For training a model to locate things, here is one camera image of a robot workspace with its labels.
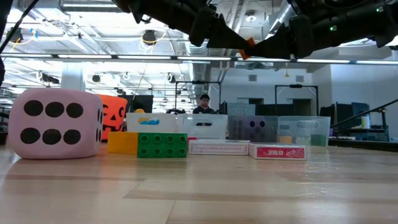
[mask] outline white plastic bin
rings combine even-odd
[[[127,113],[127,131],[137,133],[178,133],[174,114]]]
[[[218,114],[179,114],[177,115],[179,133],[197,139],[225,140],[228,115]]]
[[[279,142],[306,146],[327,146],[330,117],[281,116],[279,117]]]

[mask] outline person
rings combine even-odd
[[[200,105],[193,110],[194,114],[209,114],[214,113],[214,110],[209,107],[210,97],[204,94],[200,97]]]

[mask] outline pillar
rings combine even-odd
[[[83,63],[63,63],[61,88],[86,91]]]

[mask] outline black frame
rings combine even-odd
[[[221,82],[206,82],[206,81],[176,81],[175,82],[175,102],[174,102],[174,109],[177,109],[177,92],[178,92],[178,84],[179,83],[191,83],[196,85],[205,85],[205,84],[218,84],[220,87],[219,91],[219,103],[221,103]]]
[[[275,85],[275,114],[276,116],[278,115],[278,87],[289,87],[289,88],[314,88],[316,92],[316,98],[317,98],[317,116],[319,116],[319,97],[318,97],[318,86],[314,85]]]

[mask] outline green lego brick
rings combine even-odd
[[[187,134],[138,134],[138,158],[185,158],[186,156]]]
[[[326,136],[321,134],[312,134],[311,146],[327,146]]]

